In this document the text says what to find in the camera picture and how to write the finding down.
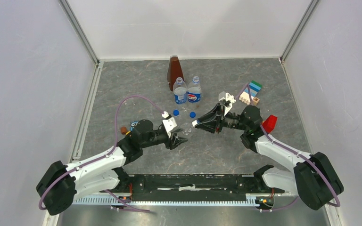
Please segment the clear unlabelled plastic bottle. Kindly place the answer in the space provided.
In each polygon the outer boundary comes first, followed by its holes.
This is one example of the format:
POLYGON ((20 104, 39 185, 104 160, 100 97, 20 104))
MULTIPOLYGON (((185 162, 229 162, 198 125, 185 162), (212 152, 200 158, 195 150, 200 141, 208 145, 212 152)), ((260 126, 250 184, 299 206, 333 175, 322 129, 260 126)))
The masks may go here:
POLYGON ((191 138, 195 134, 195 128, 193 127, 191 122, 183 123, 179 126, 180 131, 177 132, 178 136, 191 138))

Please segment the blue bottle cap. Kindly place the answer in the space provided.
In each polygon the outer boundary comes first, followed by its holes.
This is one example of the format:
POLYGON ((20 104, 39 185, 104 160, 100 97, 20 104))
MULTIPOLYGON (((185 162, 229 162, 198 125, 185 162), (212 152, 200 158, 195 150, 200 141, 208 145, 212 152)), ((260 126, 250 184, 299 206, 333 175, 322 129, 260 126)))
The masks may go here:
POLYGON ((196 117, 196 113, 195 113, 195 112, 191 112, 191 113, 189 114, 189 116, 190 116, 190 118, 195 118, 195 117, 196 117))
POLYGON ((175 109, 175 110, 173 111, 173 115, 174 115, 174 116, 178 116, 179 114, 180 114, 180 112, 179 112, 178 110, 175 109))

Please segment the Pepsi bottle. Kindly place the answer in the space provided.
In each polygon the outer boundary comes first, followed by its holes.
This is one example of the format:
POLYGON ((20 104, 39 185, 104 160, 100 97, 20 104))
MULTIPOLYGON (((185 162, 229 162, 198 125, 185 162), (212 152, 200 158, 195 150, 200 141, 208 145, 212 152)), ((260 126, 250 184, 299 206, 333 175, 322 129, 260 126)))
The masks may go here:
POLYGON ((184 104, 187 102, 187 85, 182 77, 178 77, 173 84, 173 94, 176 104, 184 104))
POLYGON ((201 99, 201 93, 202 89, 200 85, 200 78, 198 76, 194 76, 187 88, 188 101, 190 103, 199 102, 201 99))

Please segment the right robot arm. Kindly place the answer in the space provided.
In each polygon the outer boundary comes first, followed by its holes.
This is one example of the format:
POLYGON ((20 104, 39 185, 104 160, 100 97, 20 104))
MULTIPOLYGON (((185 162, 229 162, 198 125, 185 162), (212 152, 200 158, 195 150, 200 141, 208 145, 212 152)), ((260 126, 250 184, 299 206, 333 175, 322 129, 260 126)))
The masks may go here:
POLYGON ((253 185, 257 191, 278 188, 290 192, 312 210, 326 204, 340 207, 338 195, 345 188, 329 158, 321 152, 303 152, 277 140, 264 129, 260 109, 256 106, 249 105, 241 114, 235 114, 226 112, 225 107, 217 103, 192 125, 210 133, 219 133, 223 128, 241 130, 240 139, 245 148, 286 168, 280 170, 266 165, 256 171, 253 185))

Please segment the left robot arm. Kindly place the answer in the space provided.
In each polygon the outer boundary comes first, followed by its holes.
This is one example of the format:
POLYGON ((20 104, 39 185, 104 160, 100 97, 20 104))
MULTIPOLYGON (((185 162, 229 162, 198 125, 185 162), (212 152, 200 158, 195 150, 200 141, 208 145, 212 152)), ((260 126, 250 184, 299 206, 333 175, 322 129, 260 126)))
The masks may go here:
POLYGON ((52 163, 36 186, 39 209, 54 216, 87 195, 112 189, 125 191, 129 176, 123 166, 140 158, 144 148, 163 144, 173 150, 187 142, 187 138, 178 135, 180 131, 172 119, 163 120, 157 129, 151 121, 141 120, 106 151, 74 163, 52 163))

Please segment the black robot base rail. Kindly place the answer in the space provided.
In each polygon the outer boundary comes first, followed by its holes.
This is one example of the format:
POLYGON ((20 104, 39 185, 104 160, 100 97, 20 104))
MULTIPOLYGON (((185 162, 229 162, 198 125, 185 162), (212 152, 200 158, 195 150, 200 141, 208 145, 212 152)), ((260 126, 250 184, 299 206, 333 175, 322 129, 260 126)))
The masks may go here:
POLYGON ((128 202, 152 204, 260 204, 260 196, 284 190, 268 187, 256 174, 134 174, 116 169, 120 182, 112 193, 128 202))

